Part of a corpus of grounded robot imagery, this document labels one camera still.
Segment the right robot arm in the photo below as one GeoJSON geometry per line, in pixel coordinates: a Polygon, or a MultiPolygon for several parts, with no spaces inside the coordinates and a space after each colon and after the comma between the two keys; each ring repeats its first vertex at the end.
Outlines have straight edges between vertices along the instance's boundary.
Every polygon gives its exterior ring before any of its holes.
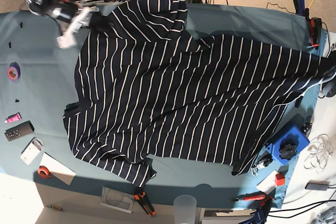
{"type": "Polygon", "coordinates": [[[82,6],[82,0],[26,0],[31,13],[37,16],[49,16],[68,26],[57,37],[59,48],[68,49],[77,44],[74,33],[81,27],[88,27],[93,13],[99,11],[96,6],[82,6]]]}

